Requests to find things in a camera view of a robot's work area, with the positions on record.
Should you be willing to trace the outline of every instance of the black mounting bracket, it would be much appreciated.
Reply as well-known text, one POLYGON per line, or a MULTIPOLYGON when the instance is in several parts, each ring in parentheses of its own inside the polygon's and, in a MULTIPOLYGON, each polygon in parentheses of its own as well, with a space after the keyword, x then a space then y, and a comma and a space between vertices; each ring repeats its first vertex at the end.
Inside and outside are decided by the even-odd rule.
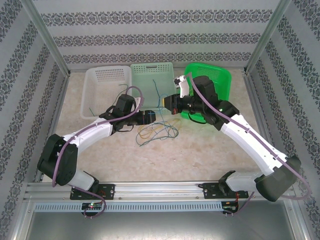
POLYGON ((199 188, 203 189, 204 199, 236 199, 237 193, 239 199, 247 199, 249 194, 247 191, 231 191, 223 193, 219 188, 218 182, 206 182, 198 185, 199 188))
MULTIPOLYGON (((103 197, 104 200, 113 200, 115 196, 114 184, 99 184, 95 194, 103 197)), ((92 196, 83 191, 72 188, 70 193, 71 200, 99 200, 100 198, 92 196)))

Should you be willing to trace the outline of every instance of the metal bar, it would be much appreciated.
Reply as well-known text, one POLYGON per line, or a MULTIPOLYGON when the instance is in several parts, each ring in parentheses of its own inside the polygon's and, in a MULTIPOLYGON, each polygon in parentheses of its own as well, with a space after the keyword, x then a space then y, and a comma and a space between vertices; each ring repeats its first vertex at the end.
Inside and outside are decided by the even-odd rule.
POLYGON ((55 116, 53 118, 52 128, 50 129, 48 137, 50 137, 52 134, 54 134, 56 132, 56 129, 57 129, 57 126, 58 126, 60 113, 61 113, 61 110, 62 110, 62 106, 64 105, 64 100, 65 100, 65 96, 66 96, 67 89, 68 89, 68 84, 69 84, 69 79, 70 79, 69 74, 67 74, 66 78, 67 79, 65 80, 65 82, 63 84, 62 94, 60 95, 60 98, 59 98, 59 101, 58 101, 58 107, 57 107, 57 109, 55 111, 55 116))
MULTIPOLYGON (((203 190, 199 184, 217 181, 176 181, 176 182, 101 182, 102 184, 115 184, 114 200, 108 202, 183 202, 183 201, 234 201, 227 199, 204 199, 203 190)), ((51 183, 29 183, 24 202, 74 202, 70 200, 70 186, 57 186, 51 183)), ((290 189, 288 194, 294 196, 290 189)), ((254 201, 265 200, 259 193, 255 194, 254 201)))
POLYGON ((311 240, 298 201, 288 199, 283 202, 290 221, 294 238, 296 240, 311 240))
POLYGON ((263 115, 262 107, 259 103, 257 93, 253 86, 253 82, 252 82, 253 80, 251 79, 251 76, 248 74, 243 74, 242 76, 244 79, 244 84, 249 96, 249 100, 252 106, 253 114, 254 114, 259 132, 264 139, 266 139, 269 143, 272 144, 272 139, 266 124, 266 119, 263 115))
POLYGON ((34 214, 35 204, 33 202, 23 202, 19 211, 17 223, 15 224, 11 240, 25 240, 34 214))
MULTIPOLYGON (((85 73, 89 68, 81 68, 81 69, 71 69, 70 70, 70 73, 85 73)), ((233 67, 226 67, 226 69, 228 70, 243 70, 244 68, 243 67, 236 67, 236 66, 233 66, 233 67)), ((174 71, 185 71, 185 68, 184 67, 174 67, 173 68, 174 71)))
POLYGON ((44 43, 48 47, 50 53, 52 54, 54 60, 58 64, 60 70, 63 72, 63 75, 66 76, 69 73, 68 66, 61 55, 53 37, 51 36, 45 22, 43 21, 41 15, 39 14, 33 0, 21 0, 23 8, 28 13, 33 24, 41 35, 44 43))
POLYGON ((256 62, 258 61, 261 53, 263 52, 267 42, 271 38, 272 34, 274 33, 278 22, 286 12, 289 4, 291 3, 291 0, 280 0, 278 6, 274 10, 270 21, 268 25, 266 26, 263 34, 261 35, 249 61, 248 64, 246 65, 245 69, 246 72, 251 72, 253 67, 255 66, 256 62))

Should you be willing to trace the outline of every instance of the floral pattern stripe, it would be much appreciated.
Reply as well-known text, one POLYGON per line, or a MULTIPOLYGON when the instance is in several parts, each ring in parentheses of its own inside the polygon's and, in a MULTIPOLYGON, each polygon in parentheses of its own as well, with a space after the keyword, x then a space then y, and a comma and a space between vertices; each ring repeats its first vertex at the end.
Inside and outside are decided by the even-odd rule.
POLYGON ((48 27, 109 24, 267 23, 271 9, 149 10, 42 13, 48 27))
POLYGON ((22 4, 19 0, 7 0, 0 10, 0 43, 5 38, 11 25, 16 20, 22 9, 22 4))
MULTIPOLYGON (((52 93, 55 88, 55 84, 57 82, 57 77, 60 70, 57 65, 57 63, 54 63, 52 71, 50 73, 50 77, 48 79, 47 85, 45 87, 45 90, 43 92, 43 96, 41 98, 41 102, 38 107, 38 111, 36 113, 36 116, 33 121, 33 125, 31 127, 31 130, 29 132, 29 136, 27 138, 25 148, 23 149, 21 159, 18 163, 18 168, 16 169, 16 173, 14 174, 14 181, 12 182, 12 186, 9 190, 9 195, 7 196, 7 201, 4 204, 4 211, 1 213, 1 219, 0 219, 0 239, 4 240, 6 239, 6 234, 8 233, 8 227, 10 223, 12 222, 12 216, 14 215, 15 208, 17 207, 17 201, 20 196, 22 183, 25 180, 27 170, 29 168, 29 163, 33 159, 33 150, 36 146, 37 139, 42 127, 42 124, 45 120, 46 111, 48 108, 48 105, 50 103, 50 99, 52 96, 52 93)), ((59 90, 59 96, 62 91, 64 83, 62 82, 60 90, 59 90)), ((55 110, 57 108, 58 99, 56 100, 54 111, 51 117, 51 122, 55 115, 55 110)), ((48 134, 50 132, 50 127, 47 130, 47 136, 45 139, 48 138, 48 134)))
POLYGON ((0 112, 37 35, 38 31, 30 21, 0 78, 0 112))
POLYGON ((294 0, 293 2, 316 39, 320 41, 320 7, 318 3, 315 0, 294 0))
POLYGON ((295 65, 299 69, 300 74, 303 77, 312 98, 315 100, 318 110, 320 111, 319 73, 316 71, 316 68, 308 57, 305 48, 302 46, 297 34, 285 16, 280 20, 277 29, 285 41, 286 46, 294 59, 295 65))
POLYGON ((167 33, 129 35, 57 36, 58 47, 162 45, 162 44, 256 44, 260 33, 167 33))
POLYGON ((16 111, 14 112, 12 122, 9 124, 6 135, 4 135, 0 149, 0 180, 2 180, 3 174, 6 171, 6 165, 8 164, 11 153, 14 150, 13 147, 18 139, 18 134, 20 133, 23 122, 25 121, 29 106, 36 92, 49 55, 50 52, 47 46, 44 45, 41 48, 27 84, 23 90, 22 96, 20 97, 20 101, 16 107, 16 111))
POLYGON ((309 123, 309 119, 304 111, 304 107, 300 103, 295 87, 289 78, 287 70, 274 43, 271 40, 265 46, 265 51, 267 52, 273 65, 273 69, 279 78, 279 82, 294 116, 294 120, 300 129, 300 133, 302 134, 302 139, 307 147, 308 153, 311 155, 313 166, 317 170, 317 174, 320 175, 320 144, 318 143, 316 134, 309 123))
POLYGON ((67 64, 248 61, 251 52, 166 52, 64 55, 67 64))

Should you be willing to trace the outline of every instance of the white basket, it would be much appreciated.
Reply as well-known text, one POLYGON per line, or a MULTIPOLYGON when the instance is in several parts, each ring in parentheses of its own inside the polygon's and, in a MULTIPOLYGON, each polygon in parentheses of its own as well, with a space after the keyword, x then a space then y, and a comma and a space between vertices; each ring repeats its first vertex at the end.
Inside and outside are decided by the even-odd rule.
POLYGON ((81 118, 95 120, 127 88, 125 84, 132 85, 129 66, 101 66, 87 70, 81 99, 81 118))

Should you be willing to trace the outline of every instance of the plastic basket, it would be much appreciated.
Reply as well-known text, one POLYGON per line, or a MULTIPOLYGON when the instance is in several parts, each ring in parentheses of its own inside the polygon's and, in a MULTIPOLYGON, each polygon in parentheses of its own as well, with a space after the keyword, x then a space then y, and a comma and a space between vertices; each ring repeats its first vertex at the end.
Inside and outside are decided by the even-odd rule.
MULTIPOLYGON (((208 76, 209 79, 213 81, 215 92, 218 94, 218 98, 220 100, 229 100, 232 76, 227 69, 203 63, 191 63, 188 66, 186 66, 184 74, 187 75, 190 72, 192 73, 192 78, 198 76, 208 76)), ((189 78, 187 78, 187 82, 190 88, 190 95, 193 95, 194 90, 192 88, 189 78)), ((189 119, 187 112, 183 111, 181 113, 181 116, 185 119, 189 119)), ((200 113, 191 115, 191 118, 197 122, 206 122, 200 113)))
MULTIPOLYGON (((158 111, 158 93, 161 98, 176 93, 173 81, 175 78, 174 67, 171 62, 135 63, 130 67, 132 71, 132 85, 140 88, 144 97, 142 110, 158 111)), ((139 97, 138 91, 133 89, 132 96, 135 98, 139 97)), ((171 113, 165 108, 161 112, 165 114, 171 113)))
POLYGON ((132 85, 131 68, 128 66, 101 66, 85 73, 80 116, 95 120, 116 100, 117 95, 132 85))

